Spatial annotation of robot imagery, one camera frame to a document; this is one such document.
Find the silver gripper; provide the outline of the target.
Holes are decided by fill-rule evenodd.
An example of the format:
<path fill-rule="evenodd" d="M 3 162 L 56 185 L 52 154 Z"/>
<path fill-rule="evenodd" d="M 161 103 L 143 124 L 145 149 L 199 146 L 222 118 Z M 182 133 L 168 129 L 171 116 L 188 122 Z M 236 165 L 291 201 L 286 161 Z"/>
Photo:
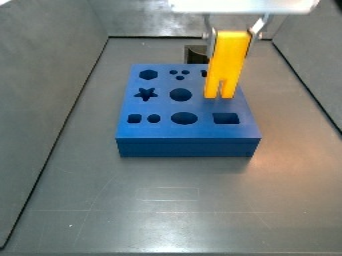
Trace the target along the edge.
<path fill-rule="evenodd" d="M 248 28 L 251 38 L 260 38 L 270 20 L 270 14 L 307 14 L 316 7 L 320 0 L 168 0 L 174 12 L 200 13 L 204 28 L 202 38 L 207 42 L 206 55 L 214 55 L 216 43 L 216 29 L 211 25 L 210 15 L 214 14 L 264 14 Z"/>

